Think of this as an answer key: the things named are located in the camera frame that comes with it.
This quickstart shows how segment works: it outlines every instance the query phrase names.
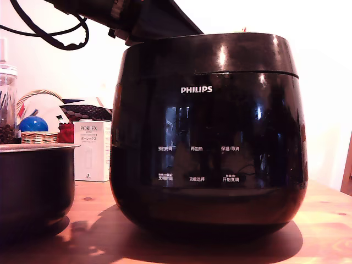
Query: white box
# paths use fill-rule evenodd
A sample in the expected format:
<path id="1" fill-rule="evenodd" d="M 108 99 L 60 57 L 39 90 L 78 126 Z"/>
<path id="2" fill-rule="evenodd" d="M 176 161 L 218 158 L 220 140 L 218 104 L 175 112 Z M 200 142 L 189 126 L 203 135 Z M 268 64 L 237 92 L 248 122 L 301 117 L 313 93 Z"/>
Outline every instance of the white box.
<path id="1" fill-rule="evenodd" d="M 73 122 L 75 180 L 106 182 L 110 173 L 110 121 Z"/>

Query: blue ball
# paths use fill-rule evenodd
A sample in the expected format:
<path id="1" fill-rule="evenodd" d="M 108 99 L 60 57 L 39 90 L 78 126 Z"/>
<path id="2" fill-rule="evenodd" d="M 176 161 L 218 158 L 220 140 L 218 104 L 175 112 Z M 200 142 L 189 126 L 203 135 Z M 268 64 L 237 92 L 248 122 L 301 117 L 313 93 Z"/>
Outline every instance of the blue ball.
<path id="1" fill-rule="evenodd" d="M 41 117 L 30 116 L 23 119 L 19 125 L 21 132 L 49 131 L 48 124 Z"/>

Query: philips logo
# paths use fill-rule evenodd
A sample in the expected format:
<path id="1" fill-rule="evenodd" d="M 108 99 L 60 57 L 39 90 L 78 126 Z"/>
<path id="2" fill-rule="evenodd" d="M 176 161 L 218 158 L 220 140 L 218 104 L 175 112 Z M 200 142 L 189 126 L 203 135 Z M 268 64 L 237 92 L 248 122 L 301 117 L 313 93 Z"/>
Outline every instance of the philips logo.
<path id="1" fill-rule="evenodd" d="M 181 87 L 181 94 L 194 94 L 196 92 L 212 92 L 213 86 Z"/>

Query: black pot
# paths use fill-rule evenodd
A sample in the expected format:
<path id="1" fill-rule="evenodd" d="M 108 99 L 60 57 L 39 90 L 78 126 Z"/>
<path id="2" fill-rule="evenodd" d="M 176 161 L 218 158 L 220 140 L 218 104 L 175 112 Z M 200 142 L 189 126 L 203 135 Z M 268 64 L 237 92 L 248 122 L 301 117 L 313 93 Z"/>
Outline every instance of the black pot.
<path id="1" fill-rule="evenodd" d="M 250 237 L 286 225 L 308 179 L 298 80 L 276 35 L 130 47 L 112 120 L 110 180 L 121 210 L 173 236 Z"/>
<path id="2" fill-rule="evenodd" d="M 0 146 L 0 242 L 58 223 L 74 200 L 72 144 Z"/>

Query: red object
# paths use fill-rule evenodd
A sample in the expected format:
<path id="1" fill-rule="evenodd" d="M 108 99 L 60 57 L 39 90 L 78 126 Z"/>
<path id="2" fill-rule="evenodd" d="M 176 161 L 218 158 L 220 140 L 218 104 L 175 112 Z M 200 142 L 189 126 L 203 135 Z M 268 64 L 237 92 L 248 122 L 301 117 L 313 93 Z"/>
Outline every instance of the red object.
<path id="1" fill-rule="evenodd" d="M 21 108 L 20 108 L 20 111 L 19 111 L 19 113 L 18 113 L 18 116 L 19 116 L 19 117 L 22 117 L 23 113 L 24 113 L 24 103 L 22 104 L 22 106 L 21 106 Z"/>
<path id="2" fill-rule="evenodd" d="M 74 143 L 73 124 L 60 124 L 60 133 L 57 136 L 58 143 Z"/>

